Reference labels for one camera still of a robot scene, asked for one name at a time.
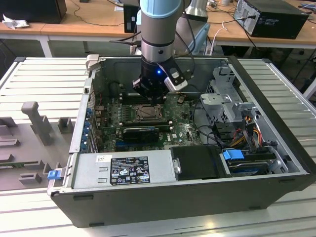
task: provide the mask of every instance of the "cable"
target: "cable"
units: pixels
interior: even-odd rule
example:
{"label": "cable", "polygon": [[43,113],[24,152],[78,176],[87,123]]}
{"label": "cable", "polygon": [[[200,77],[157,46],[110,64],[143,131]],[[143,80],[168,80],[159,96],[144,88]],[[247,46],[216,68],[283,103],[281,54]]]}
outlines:
{"label": "cable", "polygon": [[221,30],[228,30],[227,28],[225,28],[225,27],[223,27],[223,28],[220,28],[217,32],[216,32],[216,34],[214,35],[214,39],[213,39],[213,43],[212,43],[212,46],[211,46],[211,52],[210,52],[210,55],[212,55],[213,54],[213,50],[214,50],[214,43],[215,43],[215,39],[216,39],[216,36],[217,36],[217,34],[221,31]]}
{"label": "cable", "polygon": [[[176,31],[176,35],[179,38],[179,40],[182,42],[182,44],[187,48],[187,50],[190,51],[189,47],[187,46],[187,44],[184,42],[184,40],[181,38],[181,36],[179,35],[179,33],[177,31]],[[193,74],[194,70],[196,69],[196,62],[194,60],[192,53],[189,53],[189,55],[190,55],[192,62],[193,62],[193,68],[192,68],[192,74]]]}
{"label": "cable", "polygon": [[110,0],[107,0],[107,1],[108,1],[109,3],[112,3],[112,4],[115,5],[115,6],[122,7],[122,6],[116,4],[115,2],[112,2],[112,1],[110,1]]}
{"label": "cable", "polygon": [[[211,135],[211,134],[213,134],[213,132],[210,132],[210,133],[208,134],[208,136]],[[207,144],[209,145],[208,137],[207,137]]]}
{"label": "cable", "polygon": [[120,141],[124,141],[123,139],[120,139],[120,138],[117,138],[117,137],[114,137],[114,139],[116,139],[116,140],[120,140]]}
{"label": "cable", "polygon": [[75,3],[73,0],[70,0],[70,1],[71,1],[74,5],[76,5],[76,6],[78,7],[78,9],[74,11],[74,16],[77,17],[79,20],[81,20],[81,21],[87,23],[87,24],[95,25],[95,26],[120,26],[120,25],[123,25],[123,24],[124,24],[124,23],[120,23],[120,24],[118,24],[118,25],[105,25],[105,24],[102,25],[102,24],[87,22],[87,21],[85,21],[81,16],[77,15],[77,11],[79,11],[79,10],[81,9],[81,7],[80,7],[77,3]]}
{"label": "cable", "polygon": [[222,9],[217,9],[217,10],[212,10],[212,9],[210,9],[210,8],[208,8],[208,7],[206,7],[209,11],[212,11],[212,12],[225,12],[225,13],[233,13],[234,11],[230,11],[230,9],[228,10],[228,11],[224,11],[224,10],[222,10]]}
{"label": "cable", "polygon": [[247,32],[246,29],[245,29],[245,22],[246,22],[246,21],[243,22],[242,28],[243,28],[243,30],[245,31],[245,33],[246,33],[248,39],[250,40],[250,42],[251,42],[251,43],[253,44],[253,46],[255,47],[255,49],[258,50],[257,46],[256,46],[255,43],[251,40],[251,38],[250,38],[249,35],[248,35],[248,32]]}
{"label": "cable", "polygon": [[142,32],[140,31],[140,32],[134,33],[132,36],[129,36],[129,37],[126,37],[126,38],[123,38],[123,39],[119,39],[118,41],[126,41],[126,40],[129,40],[129,39],[132,39],[135,36],[138,36],[140,33],[142,33]]}
{"label": "cable", "polygon": [[312,21],[312,20],[309,20],[309,19],[307,19],[309,22],[311,22],[311,23],[313,23],[313,24],[316,24],[316,22],[314,22],[314,21]]}
{"label": "cable", "polygon": [[205,39],[205,49],[204,49],[203,55],[206,54],[206,50],[207,50],[207,37],[206,37],[206,39]]}
{"label": "cable", "polygon": [[307,5],[305,5],[305,6],[302,6],[301,9],[303,9],[303,8],[305,8],[305,7],[307,7],[307,6],[310,6],[310,5],[316,6],[315,4],[316,4],[315,2],[310,3],[310,4],[307,4]]}
{"label": "cable", "polygon": [[127,45],[133,45],[133,42],[124,42],[119,40],[110,40],[111,43],[121,43],[121,44],[127,44]]}
{"label": "cable", "polygon": [[195,85],[193,85],[193,84],[188,84],[187,86],[186,86],[186,88],[188,87],[188,86],[191,86],[191,87],[193,87],[195,90],[197,90],[199,93],[201,93],[201,94],[204,94],[205,92],[202,92],[202,91],[200,91]]}
{"label": "cable", "polygon": [[[231,20],[231,21],[224,21],[224,23],[231,23],[231,22],[234,22],[234,21],[238,21],[238,20],[242,20],[244,18],[238,18],[238,19],[234,19],[234,20]],[[223,22],[208,22],[210,24],[222,24]]]}
{"label": "cable", "polygon": [[3,40],[0,39],[0,42],[4,45],[4,47],[6,47],[7,50],[10,51],[10,53],[12,53],[12,55],[13,55],[14,57],[17,57],[17,56],[15,55],[15,53],[13,53],[13,51],[4,43]]}
{"label": "cable", "polygon": [[316,52],[316,48],[313,50],[312,54],[310,55],[310,57],[306,60],[306,62],[304,63],[304,65],[301,67],[301,69],[298,71],[298,73],[296,74],[295,78],[293,79],[294,83],[296,81],[296,79],[298,78],[298,76],[301,74],[302,70],[306,67],[306,65],[308,64],[308,62],[311,60],[311,58],[313,57],[313,55]]}
{"label": "cable", "polygon": [[194,33],[193,33],[193,29],[192,29],[192,26],[191,26],[189,17],[188,17],[188,15],[187,15],[186,10],[185,10],[185,0],[183,0],[183,13],[184,13],[184,15],[186,16],[187,23],[188,23],[189,28],[190,28],[190,33],[191,33],[191,36],[192,36],[192,39],[193,39],[193,47],[192,47],[192,50],[189,50],[189,53],[192,53],[193,50],[195,50],[195,48],[196,48],[197,42],[196,42],[196,37],[194,36]]}
{"label": "cable", "polygon": [[261,146],[261,140],[260,140],[260,135],[259,135],[259,132],[255,129],[253,129],[253,132],[257,134],[257,137],[258,137],[258,145]]}
{"label": "cable", "polygon": [[234,19],[234,20],[232,20],[232,21],[222,21],[222,28],[220,28],[217,32],[216,32],[216,34],[214,35],[214,38],[213,38],[213,43],[212,43],[212,47],[211,47],[211,52],[210,52],[210,55],[212,55],[213,54],[213,50],[214,50],[214,43],[215,43],[215,39],[216,39],[216,36],[217,36],[217,34],[221,31],[221,30],[228,30],[225,26],[224,26],[224,24],[225,23],[230,23],[230,22],[234,22],[234,21],[238,21],[238,20],[244,20],[245,18],[238,18],[238,19]]}
{"label": "cable", "polygon": [[5,67],[6,69],[8,69],[8,67],[7,67],[7,65],[6,65],[6,54],[5,54],[5,52],[3,51],[2,48],[0,48],[0,50],[1,50],[1,52],[3,53],[3,55],[4,55],[3,65],[4,65],[4,67]]}
{"label": "cable", "polygon": [[210,43],[210,44],[211,44],[211,46],[212,46],[212,41],[211,41],[211,38],[210,38],[209,36],[207,36],[207,39],[208,39],[209,43]]}
{"label": "cable", "polygon": [[198,101],[196,102],[196,105],[194,106],[194,109],[193,109],[193,116],[192,116],[192,123],[193,123],[194,128],[196,128],[196,129],[200,132],[200,134],[206,136],[207,138],[209,138],[209,139],[211,139],[211,140],[213,140],[213,141],[215,141],[215,142],[218,142],[215,138],[210,137],[210,136],[207,135],[206,133],[204,133],[204,132],[202,132],[201,130],[199,130],[199,128],[197,128],[197,125],[196,125],[196,123],[195,123],[195,117],[194,117],[194,116],[195,116],[195,113],[196,113],[196,109],[197,109],[198,103],[201,103],[202,106],[203,106],[203,103],[202,103],[200,100],[198,100]]}

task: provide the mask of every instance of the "blue latch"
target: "blue latch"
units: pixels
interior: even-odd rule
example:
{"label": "blue latch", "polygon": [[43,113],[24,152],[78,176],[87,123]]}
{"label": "blue latch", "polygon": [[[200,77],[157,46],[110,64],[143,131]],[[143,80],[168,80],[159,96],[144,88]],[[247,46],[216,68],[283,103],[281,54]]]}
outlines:
{"label": "blue latch", "polygon": [[83,149],[83,150],[86,150],[87,149],[87,145],[85,143],[81,143],[80,144],[80,148]]}
{"label": "blue latch", "polygon": [[87,108],[87,114],[91,115],[92,114],[92,109],[91,108]]}
{"label": "blue latch", "polygon": [[245,159],[241,150],[226,150],[223,152],[225,160]]}
{"label": "blue latch", "polygon": [[61,179],[61,170],[51,170],[51,171],[49,171],[47,178],[49,180]]}
{"label": "blue latch", "polygon": [[82,136],[81,140],[86,142],[88,140],[88,137],[87,136]]}
{"label": "blue latch", "polygon": [[83,133],[84,133],[84,134],[88,134],[88,133],[89,133],[89,129],[86,128],[86,127],[84,127],[84,128],[83,128]]}

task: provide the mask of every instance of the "black computer tower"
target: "black computer tower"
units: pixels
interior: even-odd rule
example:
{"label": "black computer tower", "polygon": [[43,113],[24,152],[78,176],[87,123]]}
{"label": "black computer tower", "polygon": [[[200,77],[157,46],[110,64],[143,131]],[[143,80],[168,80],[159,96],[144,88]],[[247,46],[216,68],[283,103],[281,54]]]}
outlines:
{"label": "black computer tower", "polygon": [[0,0],[2,15],[15,20],[59,24],[67,11],[65,0]]}
{"label": "black computer tower", "polygon": [[308,16],[282,0],[239,0],[234,13],[235,19],[246,18],[237,21],[252,37],[280,39],[295,39]]}

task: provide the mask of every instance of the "gray plastic part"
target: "gray plastic part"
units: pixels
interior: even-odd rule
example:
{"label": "gray plastic part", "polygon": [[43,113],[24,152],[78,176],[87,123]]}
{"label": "gray plastic part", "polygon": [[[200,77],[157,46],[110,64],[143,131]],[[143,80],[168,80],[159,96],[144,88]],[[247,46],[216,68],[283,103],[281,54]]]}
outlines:
{"label": "gray plastic part", "polygon": [[0,125],[0,136],[12,136],[7,125]]}
{"label": "gray plastic part", "polygon": [[21,111],[29,117],[33,125],[33,130],[35,129],[37,131],[43,145],[48,146],[51,144],[52,139],[47,132],[47,126],[45,126],[42,118],[40,117],[38,108],[39,104],[37,102],[24,102]]}
{"label": "gray plastic part", "polygon": [[0,139],[0,148],[3,147],[17,147],[20,145],[18,139]]}
{"label": "gray plastic part", "polygon": [[21,178],[19,178],[19,181],[22,184],[36,184],[41,183],[41,177],[37,173],[25,173],[20,174]]}
{"label": "gray plastic part", "polygon": [[16,57],[14,61],[18,62],[18,63],[20,63],[20,62],[23,63],[25,59],[26,59],[26,57]]}
{"label": "gray plastic part", "polygon": [[14,122],[13,118],[11,118],[11,117],[0,118],[0,125],[6,125],[8,127],[17,127],[16,123]]}
{"label": "gray plastic part", "polygon": [[28,170],[44,169],[44,163],[42,160],[39,160],[33,164],[25,164],[24,167]]}
{"label": "gray plastic part", "polygon": [[57,162],[57,164],[56,164],[56,169],[59,169],[59,168],[61,168],[61,165],[60,165],[59,162]]}
{"label": "gray plastic part", "polygon": [[13,161],[14,156],[12,154],[0,155],[0,163]]}
{"label": "gray plastic part", "polygon": [[[51,125],[50,125],[50,123],[48,121],[48,118],[46,116],[41,116],[40,118],[41,118],[41,120],[44,123],[45,132],[50,133],[52,128],[51,128]],[[32,124],[30,126],[31,126],[31,129],[33,130],[34,134],[38,134],[38,132],[36,131],[35,127]]]}
{"label": "gray plastic part", "polygon": [[61,134],[72,133],[74,131],[74,126],[70,118],[60,118],[58,120],[58,128]]}
{"label": "gray plastic part", "polygon": [[51,171],[51,170],[52,170],[52,168],[50,167],[50,165],[48,163],[46,163],[44,166],[43,175],[48,175],[49,171]]}

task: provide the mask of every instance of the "wooden desk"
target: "wooden desk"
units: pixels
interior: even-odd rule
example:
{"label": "wooden desk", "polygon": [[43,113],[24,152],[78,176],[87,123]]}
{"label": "wooden desk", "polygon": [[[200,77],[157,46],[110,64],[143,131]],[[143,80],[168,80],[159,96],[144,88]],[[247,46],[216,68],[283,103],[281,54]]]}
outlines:
{"label": "wooden desk", "polygon": [[40,35],[41,29],[44,27],[45,23],[30,23],[29,27],[11,29],[5,26],[5,24],[0,23],[0,33],[1,34],[25,34],[25,35]]}
{"label": "wooden desk", "polygon": [[[302,3],[301,1],[296,1],[296,0],[288,0],[288,2],[296,7],[300,5],[300,3]],[[220,6],[219,9],[222,9],[224,11],[234,10],[234,6],[231,3],[230,6],[225,6],[225,7]],[[222,21],[233,20],[233,17],[225,12],[209,11],[208,16],[209,16],[208,22],[222,22]],[[215,39],[216,44],[234,45],[234,46],[253,46],[252,43],[249,41],[243,28],[237,22],[226,23],[225,27],[228,30],[227,31],[221,30],[217,34],[216,39]],[[222,28],[222,24],[211,24],[211,28],[208,33],[208,36],[211,39],[213,39],[216,32],[220,28]],[[305,25],[303,26],[303,28],[301,29],[296,39],[273,39],[273,38],[252,37],[251,40],[258,47],[315,48],[316,47],[316,24],[313,24],[307,21]]]}
{"label": "wooden desk", "polygon": [[[301,3],[296,0],[288,1],[294,6]],[[124,32],[124,25],[121,24],[124,21],[123,12],[114,11],[115,6],[106,0],[90,0],[89,3],[80,3],[79,0],[66,0],[66,5],[67,14],[61,24],[31,23],[31,27],[17,30],[8,29],[0,24],[0,39],[39,40],[45,56],[52,57],[48,44],[50,40],[110,41],[130,35]],[[232,3],[230,6],[220,6],[220,8],[225,11],[234,10]],[[78,16],[87,22],[118,26],[87,24],[74,15],[75,11]],[[208,15],[209,22],[233,20],[232,16],[225,12],[210,11]],[[215,44],[253,46],[237,22],[227,23],[225,26],[228,30],[219,32]],[[211,39],[214,38],[215,33],[221,27],[221,24],[211,24],[208,34]],[[307,21],[297,39],[252,38],[252,40],[258,47],[315,48],[316,24]]]}
{"label": "wooden desk", "polygon": [[[61,24],[46,24],[41,30],[42,35],[122,38],[130,35],[124,32],[123,12],[114,11],[115,5],[106,0],[91,0],[88,3],[81,3],[79,0],[66,0],[66,5],[67,13]],[[87,22],[114,26],[87,24],[75,16],[75,11],[77,16]]]}

